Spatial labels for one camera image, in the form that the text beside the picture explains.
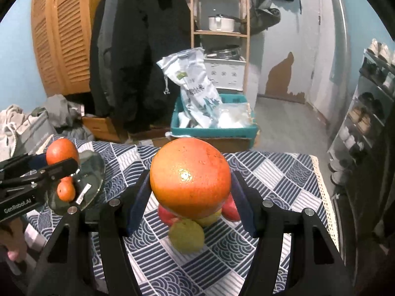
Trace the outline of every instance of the metal screw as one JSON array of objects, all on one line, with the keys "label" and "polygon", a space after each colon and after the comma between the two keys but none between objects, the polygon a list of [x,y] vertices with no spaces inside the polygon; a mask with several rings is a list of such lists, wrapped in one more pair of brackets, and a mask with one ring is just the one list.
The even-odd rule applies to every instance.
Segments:
[{"label": "metal screw", "polygon": [[115,206],[118,206],[120,203],[121,203],[121,201],[119,199],[115,198],[115,199],[111,199],[109,204],[111,207],[115,207]]},{"label": "metal screw", "polygon": [[272,208],[273,207],[273,201],[265,200],[265,201],[262,202],[262,205],[264,205],[267,208]]},{"label": "metal screw", "polygon": [[67,212],[72,215],[73,213],[76,213],[78,208],[76,206],[71,206],[69,209],[67,209]]},{"label": "metal screw", "polygon": [[311,208],[306,208],[305,209],[305,214],[308,216],[313,216],[314,215],[314,210]]}]

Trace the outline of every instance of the red apple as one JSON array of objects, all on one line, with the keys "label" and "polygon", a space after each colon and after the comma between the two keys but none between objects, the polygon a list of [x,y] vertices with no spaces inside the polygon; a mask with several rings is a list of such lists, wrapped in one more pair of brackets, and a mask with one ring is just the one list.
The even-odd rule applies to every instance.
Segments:
[{"label": "red apple", "polygon": [[240,221],[240,215],[238,214],[232,194],[229,194],[222,206],[222,215],[229,221]]},{"label": "red apple", "polygon": [[174,213],[166,210],[162,205],[158,206],[158,216],[168,226],[172,226],[178,220],[178,217]]}]

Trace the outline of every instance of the glass plate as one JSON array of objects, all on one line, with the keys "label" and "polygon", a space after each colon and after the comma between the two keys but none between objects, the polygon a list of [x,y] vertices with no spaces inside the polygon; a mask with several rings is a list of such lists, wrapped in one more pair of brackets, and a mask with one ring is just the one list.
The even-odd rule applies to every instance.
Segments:
[{"label": "glass plate", "polygon": [[84,198],[79,205],[81,210],[84,210],[97,196],[100,189],[103,187],[103,180],[105,176],[105,163],[103,158],[97,152],[85,150],[79,154],[80,167],[75,174],[72,175],[73,184],[76,189],[76,197],[73,201],[66,203],[61,201],[57,194],[58,182],[54,182],[50,189],[46,192],[46,200],[50,209],[57,215],[64,215],[67,209],[76,205],[76,200],[86,185],[91,187],[85,193]]}]

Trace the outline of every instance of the plastic bag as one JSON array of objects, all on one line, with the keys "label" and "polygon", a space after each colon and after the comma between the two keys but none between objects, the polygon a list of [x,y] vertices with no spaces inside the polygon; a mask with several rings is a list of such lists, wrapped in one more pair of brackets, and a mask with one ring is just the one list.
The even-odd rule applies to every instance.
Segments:
[{"label": "plastic bag", "polygon": [[214,109],[214,128],[245,128],[254,122],[249,103],[222,103]]},{"label": "plastic bag", "polygon": [[208,79],[204,66],[204,50],[194,48],[171,54],[158,61],[165,80],[181,86],[181,101],[188,118],[203,128],[215,123],[213,110],[222,104],[221,97]]}]

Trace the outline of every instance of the gray floor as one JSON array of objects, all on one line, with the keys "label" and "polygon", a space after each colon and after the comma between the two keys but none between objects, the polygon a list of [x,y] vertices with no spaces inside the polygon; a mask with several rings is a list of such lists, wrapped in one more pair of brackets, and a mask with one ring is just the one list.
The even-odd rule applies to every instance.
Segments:
[{"label": "gray floor", "polygon": [[314,155],[319,160],[329,195],[334,185],[330,181],[327,154],[328,137],[325,125],[306,105],[258,97],[255,105],[256,121],[261,128],[258,150]]}]

